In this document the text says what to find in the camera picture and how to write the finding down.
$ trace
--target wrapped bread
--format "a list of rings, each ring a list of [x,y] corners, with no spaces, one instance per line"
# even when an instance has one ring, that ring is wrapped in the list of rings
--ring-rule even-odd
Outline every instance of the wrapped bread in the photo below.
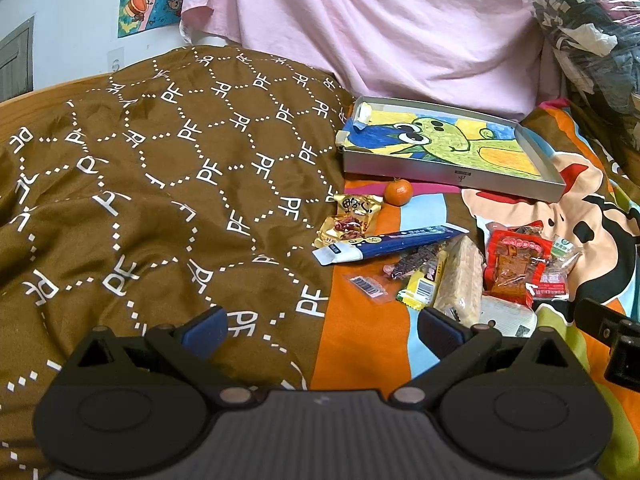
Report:
[[[466,327],[480,321],[482,254],[467,236],[450,247],[434,308]]]

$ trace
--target metal screw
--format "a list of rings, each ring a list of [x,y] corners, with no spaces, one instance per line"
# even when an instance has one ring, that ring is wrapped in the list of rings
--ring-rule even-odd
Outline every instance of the metal screw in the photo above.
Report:
[[[227,404],[244,404],[252,398],[251,391],[239,386],[225,388],[220,392],[220,399]]]
[[[394,392],[394,399],[403,404],[417,404],[426,397],[424,391],[415,386],[404,386]]]

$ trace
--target gold wrapper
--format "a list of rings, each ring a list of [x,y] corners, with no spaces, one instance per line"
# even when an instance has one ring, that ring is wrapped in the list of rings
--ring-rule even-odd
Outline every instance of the gold wrapper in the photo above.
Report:
[[[373,234],[376,218],[382,208],[382,197],[376,195],[334,195],[338,213],[328,216],[314,246],[318,249],[339,242]]]

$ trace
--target brown blanket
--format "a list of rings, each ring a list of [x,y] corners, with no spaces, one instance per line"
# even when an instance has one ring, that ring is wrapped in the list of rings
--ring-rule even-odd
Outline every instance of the brown blanket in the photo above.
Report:
[[[0,478],[43,476],[34,406],[95,325],[140,335],[220,304],[224,372],[306,387],[332,278],[310,245],[351,101],[308,66],[205,46],[0,126]]]

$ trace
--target pile of snacks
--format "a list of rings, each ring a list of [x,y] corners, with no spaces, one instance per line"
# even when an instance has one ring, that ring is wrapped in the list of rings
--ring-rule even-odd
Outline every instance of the pile of snacks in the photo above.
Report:
[[[401,252],[375,275],[348,274],[377,303],[400,301],[415,310],[432,306],[467,327],[482,322],[504,335],[528,337],[536,327],[534,301],[567,300],[568,276],[582,249],[542,236],[542,222],[487,224],[486,254],[452,224],[373,235],[380,198],[337,195],[338,214],[318,231],[316,258],[343,263]]]

